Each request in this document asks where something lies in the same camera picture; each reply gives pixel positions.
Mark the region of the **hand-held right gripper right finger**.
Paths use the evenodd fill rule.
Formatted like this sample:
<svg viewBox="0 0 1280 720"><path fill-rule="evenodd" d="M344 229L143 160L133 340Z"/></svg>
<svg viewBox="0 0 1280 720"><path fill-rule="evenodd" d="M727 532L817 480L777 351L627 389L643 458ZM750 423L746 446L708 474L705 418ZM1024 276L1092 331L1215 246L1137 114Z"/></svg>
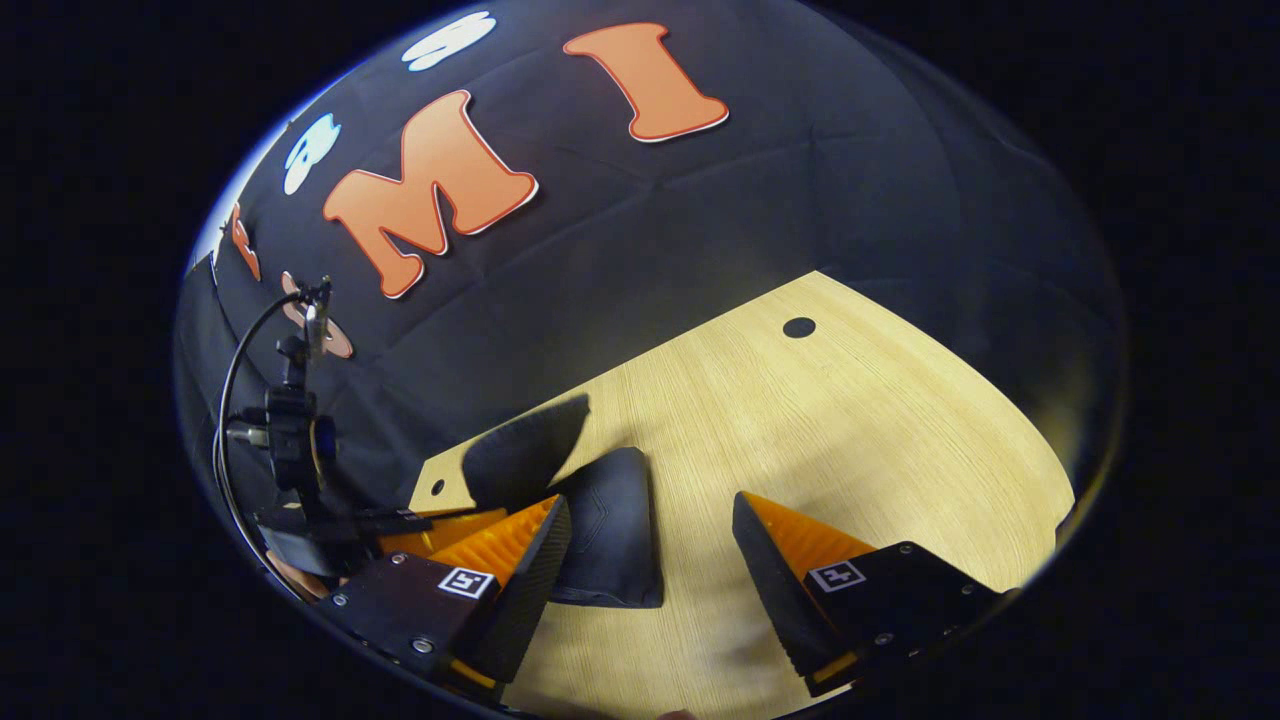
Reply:
<svg viewBox="0 0 1280 720"><path fill-rule="evenodd" d="M814 698L905 670L1001 598L914 541L877 548L745 491L733 497L732 533Z"/></svg>

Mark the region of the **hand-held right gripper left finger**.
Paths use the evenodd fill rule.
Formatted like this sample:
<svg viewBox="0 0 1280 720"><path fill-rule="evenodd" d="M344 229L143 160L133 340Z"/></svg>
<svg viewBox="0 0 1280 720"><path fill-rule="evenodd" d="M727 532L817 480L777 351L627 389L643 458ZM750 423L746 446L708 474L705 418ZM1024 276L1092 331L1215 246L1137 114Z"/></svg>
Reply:
<svg viewBox="0 0 1280 720"><path fill-rule="evenodd" d="M572 521L544 498L429 557L367 565L317 603L324 626L429 684L498 697L515 680L561 573Z"/></svg>

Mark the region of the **dark grey jeans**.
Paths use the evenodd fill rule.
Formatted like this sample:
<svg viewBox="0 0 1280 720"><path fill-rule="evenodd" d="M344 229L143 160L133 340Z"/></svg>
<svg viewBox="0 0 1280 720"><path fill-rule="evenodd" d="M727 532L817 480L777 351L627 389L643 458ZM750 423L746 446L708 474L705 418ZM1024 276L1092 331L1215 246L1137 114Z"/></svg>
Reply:
<svg viewBox="0 0 1280 720"><path fill-rule="evenodd" d="M559 495L572 532L553 603L590 609L658 609L666 600L650 462L636 447L613 448L567 477L590 415L588 395L540 407L489 430L465 452L465 484L477 509L522 510Z"/></svg>

